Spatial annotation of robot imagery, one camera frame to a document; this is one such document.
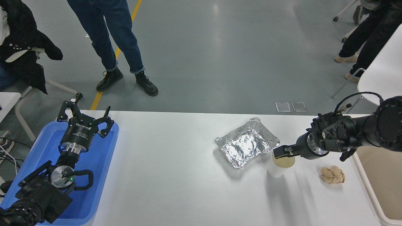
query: boot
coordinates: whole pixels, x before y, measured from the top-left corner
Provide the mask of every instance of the boot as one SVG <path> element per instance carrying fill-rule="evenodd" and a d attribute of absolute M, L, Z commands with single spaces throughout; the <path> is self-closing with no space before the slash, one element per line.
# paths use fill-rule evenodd
<path fill-rule="evenodd" d="M 341 57 L 341 56 L 337 55 L 337 56 L 334 58 L 334 60 L 335 60 L 337 63 L 356 62 L 358 57 L 359 57 L 358 54 L 355 54 L 355 55 L 353 55 L 353 56 L 351 56 L 351 57 Z"/>
<path fill-rule="evenodd" d="M 347 73 L 347 74 L 345 75 L 345 79 L 348 80 L 348 79 L 350 79 L 352 76 L 353 76 L 353 75 L 352 75 L 351 73 Z M 351 79 L 352 82 L 356 82 L 356 83 L 358 83 L 359 80 L 360 80 L 360 78 L 359 78 L 359 77 L 356 77 L 356 76 L 354 76 L 354 77 Z"/>
<path fill-rule="evenodd" d="M 123 74 L 120 72 L 118 68 L 114 69 L 111 72 L 106 72 L 106 75 L 103 78 L 103 80 L 100 81 L 96 86 L 96 90 L 98 92 L 103 92 L 107 90 L 111 85 L 113 85 L 113 83 L 119 81 L 122 78 Z"/>
<path fill-rule="evenodd" d="M 137 80 L 137 84 L 141 86 L 145 93 L 154 97 L 158 95 L 158 88 L 148 79 L 148 76 L 145 76 L 144 71 L 135 75 Z"/>

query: blue jeans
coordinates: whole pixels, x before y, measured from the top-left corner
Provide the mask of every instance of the blue jeans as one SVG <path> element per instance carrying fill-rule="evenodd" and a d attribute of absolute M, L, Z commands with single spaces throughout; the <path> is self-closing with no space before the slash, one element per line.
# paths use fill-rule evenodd
<path fill-rule="evenodd" d="M 91 38 L 92 46 L 107 71 L 117 68 L 115 52 L 107 29 L 124 53 L 130 65 L 130 72 L 138 74 L 145 70 L 137 39 L 131 31 L 133 23 L 127 0 L 67 0 L 67 2 Z"/>
<path fill-rule="evenodd" d="M 18 80 L 17 76 L 10 75 L 1 65 L 0 65 L 0 91 L 9 87 L 11 84 Z"/>

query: blue tray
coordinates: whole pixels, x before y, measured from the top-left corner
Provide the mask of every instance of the blue tray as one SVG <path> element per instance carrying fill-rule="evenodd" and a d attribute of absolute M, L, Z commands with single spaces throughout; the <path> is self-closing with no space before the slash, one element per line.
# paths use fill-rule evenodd
<path fill-rule="evenodd" d="M 1 203 L 0 206 L 2 208 L 6 209 L 17 201 L 15 193 L 20 189 L 18 183 L 21 180 L 48 160 L 51 160 L 52 164 L 56 163 L 60 155 L 57 147 L 66 131 L 67 125 L 68 123 L 66 122 L 53 121 L 42 129 L 21 170 L 18 172 Z M 105 127 L 105 123 L 99 125 L 100 130 Z M 101 198 L 118 132 L 119 126 L 114 123 L 110 133 L 105 138 L 95 135 L 89 151 L 80 154 L 80 160 L 75 167 L 75 170 L 92 170 L 94 173 L 93 186 L 85 191 L 72 191 L 70 197 L 73 199 L 73 202 L 64 213 L 53 224 L 45 222 L 43 225 L 79 226 L 85 224 L 93 217 Z M 77 186 L 85 186 L 88 184 L 88 177 L 76 177 L 75 182 Z"/>

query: jeans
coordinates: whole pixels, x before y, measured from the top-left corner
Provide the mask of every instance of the jeans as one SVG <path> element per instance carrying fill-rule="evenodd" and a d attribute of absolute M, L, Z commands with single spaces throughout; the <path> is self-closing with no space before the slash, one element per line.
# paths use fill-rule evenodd
<path fill-rule="evenodd" d="M 350 73 L 355 73 L 359 68 L 367 69 L 401 23 L 401 1 L 382 1 L 373 9 L 367 19 L 346 39 L 339 52 L 340 57 L 353 56 L 366 42 Z M 356 77 L 361 77 L 361 74 L 362 72 L 358 73 Z"/>
<path fill-rule="evenodd" d="M 137 39 L 131 31 L 133 24 L 127 0 L 67 0 L 67 2 L 91 38 L 92 46 L 102 59 L 106 71 L 117 68 L 108 29 L 124 53 L 130 72 L 138 74 L 145 70 Z"/>
<path fill-rule="evenodd" d="M 0 65 L 0 91 L 9 87 L 11 84 L 18 80 L 17 76 L 10 75 L 1 65 Z"/>

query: gray floor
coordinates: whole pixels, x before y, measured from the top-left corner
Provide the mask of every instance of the gray floor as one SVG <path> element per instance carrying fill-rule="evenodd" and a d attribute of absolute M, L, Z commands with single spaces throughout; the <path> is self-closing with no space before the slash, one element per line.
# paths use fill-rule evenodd
<path fill-rule="evenodd" d="M 44 66 L 46 77 L 82 92 L 84 99 L 78 106 L 89 109 L 104 69 L 75 14 L 66 1 L 23 2 L 31 8 L 38 29 L 64 53 L 59 62 L 41 55 L 38 62 Z M 128 2 L 134 9 L 137 0 Z M 276 101 L 303 101 L 308 112 L 286 114 L 333 111 L 341 99 L 357 92 L 356 84 L 350 83 L 330 98 L 352 66 L 333 60 L 342 47 L 341 39 L 355 27 L 354 7 L 337 22 L 332 18 L 349 3 L 145 0 L 133 31 L 146 75 L 158 86 L 159 95 L 147 96 L 135 84 L 121 54 L 119 69 L 125 77 L 103 93 L 97 109 L 111 105 L 112 110 L 119 111 L 283 114 L 277 112 Z M 55 119 L 61 102 L 74 97 L 50 85 L 47 89 L 49 95 L 35 94 L 22 110 L 36 135 Z M 375 109 L 363 100 L 353 113 L 372 113 Z M 10 138 L 32 145 L 12 112 L 0 130 L 10 130 Z M 11 154 L 25 158 L 28 151 L 17 144 Z M 5 180 L 14 177 L 10 163 L 0 165 L 0 176 Z"/>

